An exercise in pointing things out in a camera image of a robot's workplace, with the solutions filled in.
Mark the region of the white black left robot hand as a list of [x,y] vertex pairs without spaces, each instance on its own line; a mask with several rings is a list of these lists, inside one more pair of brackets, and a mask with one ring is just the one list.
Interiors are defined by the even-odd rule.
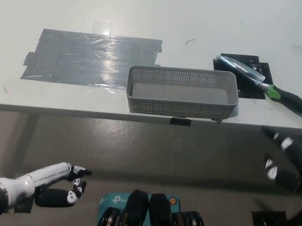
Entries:
[[[26,173],[18,178],[0,178],[0,189],[5,195],[3,212],[33,202],[39,207],[72,207],[83,195],[86,182],[82,179],[92,172],[84,167],[67,162]],[[70,181],[70,190],[52,189],[50,186],[59,181]]]

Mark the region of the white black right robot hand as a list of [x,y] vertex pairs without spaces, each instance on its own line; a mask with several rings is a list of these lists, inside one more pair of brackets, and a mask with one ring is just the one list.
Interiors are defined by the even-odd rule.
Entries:
[[267,126],[262,127],[262,132],[285,153],[298,171],[294,173],[281,168],[276,164],[273,157],[266,153],[264,168],[267,178],[285,190],[302,192],[302,146],[291,137],[276,132]]

